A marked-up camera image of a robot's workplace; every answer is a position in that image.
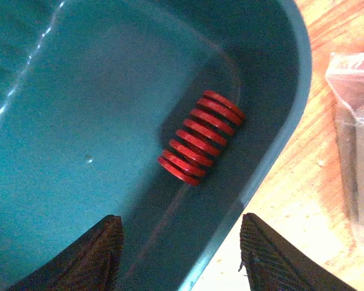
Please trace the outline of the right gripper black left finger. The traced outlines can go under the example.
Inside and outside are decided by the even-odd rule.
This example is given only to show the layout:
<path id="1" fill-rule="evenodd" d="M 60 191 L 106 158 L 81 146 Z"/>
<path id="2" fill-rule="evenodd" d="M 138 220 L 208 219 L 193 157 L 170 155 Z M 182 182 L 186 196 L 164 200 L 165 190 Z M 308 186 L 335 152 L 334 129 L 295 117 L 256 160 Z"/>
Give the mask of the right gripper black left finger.
<path id="1" fill-rule="evenodd" d="M 120 216 L 107 215 L 9 290 L 115 290 L 123 250 Z"/>

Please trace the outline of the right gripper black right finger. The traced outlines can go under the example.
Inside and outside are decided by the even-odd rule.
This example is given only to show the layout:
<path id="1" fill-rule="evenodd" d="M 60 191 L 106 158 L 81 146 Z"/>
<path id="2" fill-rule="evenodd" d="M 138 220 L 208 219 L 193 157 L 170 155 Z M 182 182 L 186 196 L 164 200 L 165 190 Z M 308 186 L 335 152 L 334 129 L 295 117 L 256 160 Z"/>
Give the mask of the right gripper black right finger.
<path id="1" fill-rule="evenodd" d="M 243 215 L 240 250 L 251 290 L 354 290 L 254 213 Z"/>

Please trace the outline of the red spring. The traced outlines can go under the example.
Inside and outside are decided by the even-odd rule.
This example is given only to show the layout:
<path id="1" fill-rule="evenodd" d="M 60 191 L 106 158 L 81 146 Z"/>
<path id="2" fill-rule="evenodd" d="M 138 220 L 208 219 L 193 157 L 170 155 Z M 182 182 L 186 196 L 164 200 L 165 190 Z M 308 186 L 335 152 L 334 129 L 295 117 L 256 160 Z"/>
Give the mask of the red spring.
<path id="1" fill-rule="evenodd" d="M 205 90 L 158 162 L 174 177 L 197 186 L 245 120 L 246 115 L 234 102 Z"/>

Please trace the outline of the teal plastic tray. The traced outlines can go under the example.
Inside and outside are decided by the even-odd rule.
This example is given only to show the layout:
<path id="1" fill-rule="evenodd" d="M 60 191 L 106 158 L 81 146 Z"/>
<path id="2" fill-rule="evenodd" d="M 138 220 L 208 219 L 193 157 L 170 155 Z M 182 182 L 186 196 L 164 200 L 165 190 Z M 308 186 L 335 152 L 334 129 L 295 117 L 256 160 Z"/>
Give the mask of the teal plastic tray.
<path id="1" fill-rule="evenodd" d="M 193 288 L 310 82 L 294 1 L 0 1 L 0 290 L 109 214 L 120 289 Z M 205 90 L 246 120 L 193 187 L 157 159 Z"/>

